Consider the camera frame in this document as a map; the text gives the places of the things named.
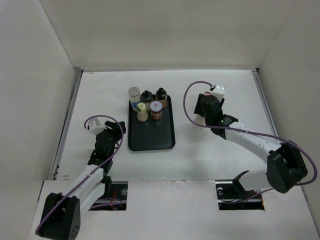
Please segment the yellow cap spice bottle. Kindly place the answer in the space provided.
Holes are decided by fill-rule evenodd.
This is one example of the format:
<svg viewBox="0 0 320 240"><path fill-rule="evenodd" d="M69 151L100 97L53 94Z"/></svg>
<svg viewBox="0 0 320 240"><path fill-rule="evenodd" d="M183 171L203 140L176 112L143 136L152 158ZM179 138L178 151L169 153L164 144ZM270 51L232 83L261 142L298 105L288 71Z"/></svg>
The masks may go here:
<svg viewBox="0 0 320 240"><path fill-rule="evenodd" d="M146 105L143 102L140 102L136 106L136 112L137 112L137 119L140 122L146 122L148 120L148 112Z"/></svg>

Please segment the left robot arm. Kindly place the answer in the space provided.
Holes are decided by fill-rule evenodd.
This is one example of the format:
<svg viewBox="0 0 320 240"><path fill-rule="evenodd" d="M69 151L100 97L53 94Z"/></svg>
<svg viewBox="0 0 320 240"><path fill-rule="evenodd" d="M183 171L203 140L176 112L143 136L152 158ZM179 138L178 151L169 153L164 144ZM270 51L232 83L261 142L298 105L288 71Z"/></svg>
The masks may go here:
<svg viewBox="0 0 320 240"><path fill-rule="evenodd" d="M126 125L108 117L102 132L95 138L95 147L84 171L68 188L50 193L44 202L42 216L35 235L49 240L77 238L81 218L96 200L112 195L112 180L108 176L113 157L122 146Z"/></svg>

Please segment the blue label bead jar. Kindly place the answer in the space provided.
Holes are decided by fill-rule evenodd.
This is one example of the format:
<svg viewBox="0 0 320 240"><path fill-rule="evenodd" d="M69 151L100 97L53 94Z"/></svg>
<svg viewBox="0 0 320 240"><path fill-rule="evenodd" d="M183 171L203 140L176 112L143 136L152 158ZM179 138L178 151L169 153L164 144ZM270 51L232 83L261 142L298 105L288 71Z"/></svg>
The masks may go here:
<svg viewBox="0 0 320 240"><path fill-rule="evenodd" d="M133 111L137 111L137 105L141 102L141 94L138 87L131 87L128 90L129 101Z"/></svg>

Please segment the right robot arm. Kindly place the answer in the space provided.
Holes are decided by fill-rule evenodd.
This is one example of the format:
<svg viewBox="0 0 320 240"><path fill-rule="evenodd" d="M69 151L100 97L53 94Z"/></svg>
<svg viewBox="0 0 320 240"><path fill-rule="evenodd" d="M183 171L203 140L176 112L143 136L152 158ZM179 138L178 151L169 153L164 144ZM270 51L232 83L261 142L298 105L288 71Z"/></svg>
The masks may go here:
<svg viewBox="0 0 320 240"><path fill-rule="evenodd" d="M237 118L223 113L223 102L214 95L201 93L194 113L204 118L206 127L211 127L215 135L240 145L266 165L262 170L245 170L232 180L231 190L236 197L243 198L259 188L272 188L285 194L307 176L307 167L297 148L270 136L250 134Z"/></svg>

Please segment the black knob spice bottle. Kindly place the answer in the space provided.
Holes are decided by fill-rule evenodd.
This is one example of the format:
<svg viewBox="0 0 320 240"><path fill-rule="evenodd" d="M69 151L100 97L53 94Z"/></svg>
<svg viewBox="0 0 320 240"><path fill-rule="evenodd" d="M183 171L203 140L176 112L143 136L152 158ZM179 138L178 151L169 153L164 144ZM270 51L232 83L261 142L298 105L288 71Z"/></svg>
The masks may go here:
<svg viewBox="0 0 320 240"><path fill-rule="evenodd" d="M168 98L168 94L166 92L166 90L164 90L163 87L160 87L156 93L155 93L155 98L158 102L161 103L162 105L162 109L166 108L167 106L167 98Z"/></svg>

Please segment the black cap spice bottle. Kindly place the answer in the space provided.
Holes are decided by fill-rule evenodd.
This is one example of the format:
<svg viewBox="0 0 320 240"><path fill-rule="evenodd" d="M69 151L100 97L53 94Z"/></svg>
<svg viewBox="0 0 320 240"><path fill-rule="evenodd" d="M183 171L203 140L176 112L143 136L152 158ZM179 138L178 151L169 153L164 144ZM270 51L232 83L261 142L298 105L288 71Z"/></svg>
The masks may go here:
<svg viewBox="0 0 320 240"><path fill-rule="evenodd" d="M151 110L150 105L154 101L152 92L145 90L144 92L141 93L140 98L141 98L141 102L144 103L146 106L146 111L149 112Z"/></svg>

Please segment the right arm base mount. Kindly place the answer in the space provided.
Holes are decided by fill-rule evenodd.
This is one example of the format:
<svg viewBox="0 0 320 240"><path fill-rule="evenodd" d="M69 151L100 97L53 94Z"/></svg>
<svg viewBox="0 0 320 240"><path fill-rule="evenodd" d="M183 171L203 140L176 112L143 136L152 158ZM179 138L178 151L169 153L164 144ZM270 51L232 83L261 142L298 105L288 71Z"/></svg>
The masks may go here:
<svg viewBox="0 0 320 240"><path fill-rule="evenodd" d="M265 210L263 198L259 193L261 190L245 190L239 179L248 172L244 171L234 179L224 179L215 182L218 209L220 211L244 211Z"/></svg>

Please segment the red label white lid jar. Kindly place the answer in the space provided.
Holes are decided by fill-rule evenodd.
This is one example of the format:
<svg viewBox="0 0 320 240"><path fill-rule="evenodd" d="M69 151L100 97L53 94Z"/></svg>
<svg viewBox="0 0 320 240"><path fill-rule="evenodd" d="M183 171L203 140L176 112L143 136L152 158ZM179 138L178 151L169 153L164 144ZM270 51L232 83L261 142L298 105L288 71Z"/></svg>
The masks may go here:
<svg viewBox="0 0 320 240"><path fill-rule="evenodd" d="M159 101L153 101L150 104L151 117L154 120L159 120L162 118L162 103Z"/></svg>

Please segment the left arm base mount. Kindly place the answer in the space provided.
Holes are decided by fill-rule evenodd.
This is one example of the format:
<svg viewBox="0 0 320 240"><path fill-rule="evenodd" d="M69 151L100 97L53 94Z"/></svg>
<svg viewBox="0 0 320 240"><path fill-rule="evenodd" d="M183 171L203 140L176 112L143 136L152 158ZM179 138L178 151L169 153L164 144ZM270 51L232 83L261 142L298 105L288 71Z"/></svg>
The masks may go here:
<svg viewBox="0 0 320 240"><path fill-rule="evenodd" d="M104 195L101 196L90 211L125 211L128 197L127 181L112 181L105 186Z"/></svg>

